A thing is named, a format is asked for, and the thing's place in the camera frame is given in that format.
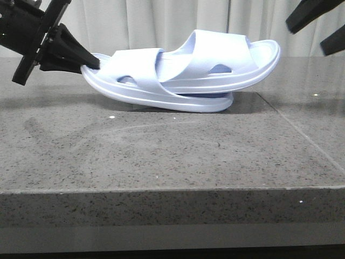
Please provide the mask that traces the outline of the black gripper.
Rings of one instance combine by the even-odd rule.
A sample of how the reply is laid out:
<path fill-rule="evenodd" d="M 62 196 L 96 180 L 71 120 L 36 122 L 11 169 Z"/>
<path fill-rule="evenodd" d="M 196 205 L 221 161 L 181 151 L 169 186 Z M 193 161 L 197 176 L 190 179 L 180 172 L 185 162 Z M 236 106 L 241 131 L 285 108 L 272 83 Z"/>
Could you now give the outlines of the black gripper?
<path fill-rule="evenodd" d="M 22 55 L 12 81 L 25 85 L 39 62 L 42 71 L 81 74 L 81 66 L 99 69 L 100 61 L 88 52 L 61 23 L 54 28 L 48 52 L 41 44 L 58 24 L 70 1 L 50 1 L 45 11 L 42 1 L 1 1 L 1 46 Z"/>

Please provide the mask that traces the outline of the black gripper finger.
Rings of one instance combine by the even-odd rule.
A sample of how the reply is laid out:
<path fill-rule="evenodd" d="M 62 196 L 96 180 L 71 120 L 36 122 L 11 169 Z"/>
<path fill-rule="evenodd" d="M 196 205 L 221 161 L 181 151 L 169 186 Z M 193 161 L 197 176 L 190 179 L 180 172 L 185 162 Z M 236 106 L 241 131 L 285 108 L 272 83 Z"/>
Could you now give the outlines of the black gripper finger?
<path fill-rule="evenodd" d="M 288 30 L 296 34 L 313 20 L 334 9 L 344 0 L 305 0 L 301 1 L 286 19 Z"/>
<path fill-rule="evenodd" d="M 324 56 L 335 54 L 345 49 L 344 33 L 345 27 L 342 26 L 320 43 Z"/>

